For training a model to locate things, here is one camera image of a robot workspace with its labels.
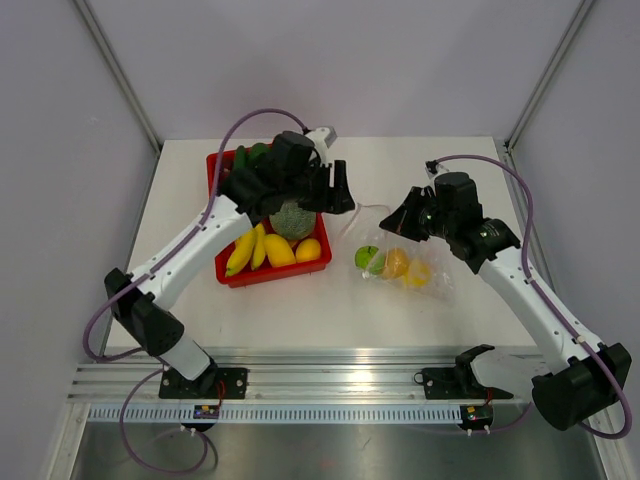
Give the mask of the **green apple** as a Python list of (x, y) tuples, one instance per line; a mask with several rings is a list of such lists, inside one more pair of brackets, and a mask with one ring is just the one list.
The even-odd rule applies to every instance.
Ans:
[(371, 275), (381, 275), (385, 268), (386, 255), (376, 246), (360, 247), (354, 256), (355, 266)]

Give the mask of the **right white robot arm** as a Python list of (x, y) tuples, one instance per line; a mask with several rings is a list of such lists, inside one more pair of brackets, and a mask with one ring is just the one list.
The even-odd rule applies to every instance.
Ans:
[(420, 242), (444, 240), (451, 253), (503, 299), (535, 341), (549, 369), (531, 380), (531, 397), (542, 417), (565, 431), (618, 403), (624, 423), (608, 440), (630, 433), (633, 417), (623, 386), (631, 355), (605, 345), (564, 306), (528, 262), (525, 243), (508, 225), (484, 215), (475, 182), (463, 172), (437, 176), (431, 187), (414, 187), (380, 228)]

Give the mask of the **aluminium frame post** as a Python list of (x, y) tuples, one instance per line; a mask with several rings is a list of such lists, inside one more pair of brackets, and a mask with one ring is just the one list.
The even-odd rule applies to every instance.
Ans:
[(160, 139), (138, 95), (131, 85), (91, 2), (87, 0), (71, 0), (70, 3), (87, 29), (99, 56), (105, 63), (107, 70), (128, 105), (138, 126), (142, 130), (152, 151), (156, 157), (159, 157), (162, 151), (163, 141)]
[(598, 4), (599, 1), (596, 0), (581, 0), (578, 2), (577, 7), (572, 13), (562, 35), (521, 109), (514, 126), (504, 140), (504, 147), (509, 154), (515, 152), (519, 141), (524, 136), (527, 127), (541, 107), (547, 92), (558, 76), (565, 61), (568, 59), (574, 43)]

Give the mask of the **right aluminium frame post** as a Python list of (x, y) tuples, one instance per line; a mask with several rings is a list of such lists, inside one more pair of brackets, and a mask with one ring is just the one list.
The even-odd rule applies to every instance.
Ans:
[(599, 1), (596, 0), (581, 0), (578, 2), (577, 7), (572, 13), (562, 35), (521, 109), (514, 126), (504, 140), (504, 147), (509, 154), (515, 152), (519, 141), (524, 136), (527, 127), (541, 107), (547, 92), (558, 76), (565, 61), (568, 59), (574, 43), (598, 4)]

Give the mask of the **yellow mango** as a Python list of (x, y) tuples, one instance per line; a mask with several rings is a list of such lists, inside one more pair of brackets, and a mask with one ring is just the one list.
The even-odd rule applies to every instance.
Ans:
[(270, 265), (280, 268), (296, 263), (295, 254), (288, 241), (277, 234), (264, 237), (264, 248)]

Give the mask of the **yellow banana bunch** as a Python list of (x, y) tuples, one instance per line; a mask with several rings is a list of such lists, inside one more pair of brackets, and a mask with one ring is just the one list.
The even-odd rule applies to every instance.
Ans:
[(239, 274), (247, 265), (252, 271), (262, 266), (266, 259), (265, 236), (266, 229), (262, 223), (259, 223), (235, 241), (235, 249), (226, 263), (226, 277)]

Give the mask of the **green avocado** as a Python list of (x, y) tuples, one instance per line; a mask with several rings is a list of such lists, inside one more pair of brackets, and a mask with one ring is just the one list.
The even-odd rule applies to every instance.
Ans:
[(259, 161), (260, 157), (263, 154), (268, 153), (269, 150), (270, 150), (270, 146), (268, 144), (265, 144), (262, 142), (255, 143), (249, 150), (248, 162), (250, 164), (255, 164), (256, 162)]

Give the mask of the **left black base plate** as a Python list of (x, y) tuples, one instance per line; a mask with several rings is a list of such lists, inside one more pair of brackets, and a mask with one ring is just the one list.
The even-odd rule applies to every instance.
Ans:
[(246, 397), (249, 370), (218, 367), (197, 380), (188, 380), (170, 368), (162, 374), (158, 396), (169, 400), (242, 400)]

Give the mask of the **netted green melon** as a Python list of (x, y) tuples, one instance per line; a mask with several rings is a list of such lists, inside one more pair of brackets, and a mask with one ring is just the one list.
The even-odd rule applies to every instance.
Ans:
[(302, 209), (296, 202), (285, 202), (269, 216), (273, 231), (287, 240), (301, 240), (310, 235), (316, 225), (316, 213)]

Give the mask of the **aluminium mounting rail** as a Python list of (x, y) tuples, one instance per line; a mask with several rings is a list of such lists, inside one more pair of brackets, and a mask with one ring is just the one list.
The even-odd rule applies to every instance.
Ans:
[[(223, 367), (249, 370), (246, 401), (265, 404), (412, 403), (424, 398), (413, 376), (427, 366), (449, 366), (465, 347), (259, 349), (212, 347)], [(134, 354), (112, 363), (80, 363), (67, 400), (121, 400), (158, 361)]]

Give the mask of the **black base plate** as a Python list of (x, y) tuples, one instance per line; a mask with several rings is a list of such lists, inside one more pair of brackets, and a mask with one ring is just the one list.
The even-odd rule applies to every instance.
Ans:
[(482, 385), (472, 371), (472, 362), (494, 346), (481, 344), (455, 357), (449, 367), (425, 367), (413, 375), (413, 382), (424, 389), (427, 400), (511, 400), (514, 395), (495, 387)]
[(158, 396), (169, 400), (242, 400), (246, 397), (249, 370), (218, 367), (197, 380), (188, 380), (170, 368), (162, 374)]

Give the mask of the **yellow pear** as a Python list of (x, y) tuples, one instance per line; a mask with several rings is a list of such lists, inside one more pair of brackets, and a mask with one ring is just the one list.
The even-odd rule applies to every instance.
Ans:
[(404, 284), (408, 288), (420, 289), (430, 283), (432, 271), (430, 266), (420, 258), (414, 258), (403, 276)]

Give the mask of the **left aluminium frame post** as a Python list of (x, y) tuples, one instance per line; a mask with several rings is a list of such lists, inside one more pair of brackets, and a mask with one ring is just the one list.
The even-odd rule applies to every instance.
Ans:
[(87, 0), (71, 0), (70, 3), (87, 29), (99, 56), (105, 63), (107, 70), (128, 105), (138, 126), (142, 130), (152, 151), (156, 157), (159, 157), (162, 151), (163, 141), (160, 139), (138, 95), (131, 85), (91, 2)]

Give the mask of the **clear zip top bag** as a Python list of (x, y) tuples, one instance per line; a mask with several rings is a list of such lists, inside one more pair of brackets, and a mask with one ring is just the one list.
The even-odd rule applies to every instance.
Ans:
[(351, 279), (385, 285), (451, 304), (456, 284), (445, 247), (415, 242), (380, 227), (391, 213), (383, 204), (358, 203), (334, 241), (337, 259)]

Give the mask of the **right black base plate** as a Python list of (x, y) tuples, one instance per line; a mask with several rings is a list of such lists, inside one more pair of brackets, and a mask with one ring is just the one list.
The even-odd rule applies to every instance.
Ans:
[(427, 400), (511, 400), (514, 395), (495, 387), (482, 385), (472, 371), (472, 362), (494, 346), (481, 344), (455, 357), (449, 367), (425, 367), (413, 375), (413, 382), (424, 389)]

